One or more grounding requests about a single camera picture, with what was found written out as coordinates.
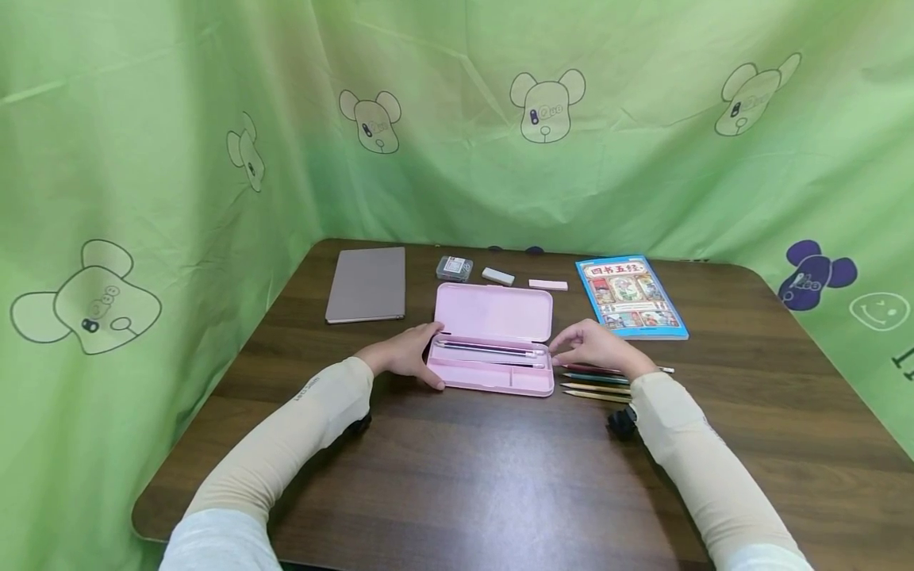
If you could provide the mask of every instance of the left hand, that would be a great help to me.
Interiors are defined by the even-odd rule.
[[[425,323],[411,327],[396,337],[369,345],[356,357],[371,367],[375,376],[390,371],[395,375],[415,376],[426,385],[444,390],[444,381],[422,361],[422,352],[431,337],[444,328],[442,323]]]
[[[562,344],[570,345],[571,350],[559,353]],[[657,370],[650,357],[592,319],[575,323],[556,335],[549,352],[554,355],[553,365],[596,365],[622,371],[632,381]]]

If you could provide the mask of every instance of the book cover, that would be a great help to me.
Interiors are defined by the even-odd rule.
[[[597,321],[626,339],[685,340],[688,330],[644,256],[587,259],[578,274]]]

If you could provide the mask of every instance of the book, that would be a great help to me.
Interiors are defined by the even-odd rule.
[[[324,319],[334,323],[380,322],[406,315],[406,250],[345,249],[336,259]]]
[[[688,339],[688,329],[644,256],[576,263],[597,321],[633,340]]]

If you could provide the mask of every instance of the white eraser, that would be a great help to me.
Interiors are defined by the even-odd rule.
[[[483,277],[489,281],[496,281],[507,286],[514,283],[514,276],[509,273],[504,273],[503,271],[493,270],[492,268],[483,270]]]
[[[540,290],[568,291],[569,283],[567,281],[530,280],[530,287]]]

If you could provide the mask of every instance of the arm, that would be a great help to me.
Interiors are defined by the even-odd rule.
[[[375,376],[391,371],[444,384],[422,362],[441,326],[414,327],[315,375],[210,472],[172,533],[163,570],[279,569],[266,535],[270,509],[318,450],[368,414]]]
[[[643,353],[592,320],[560,333],[557,365],[590,363],[632,381],[632,408],[644,445],[666,470],[720,569],[812,569],[764,492],[710,427],[686,389]]]

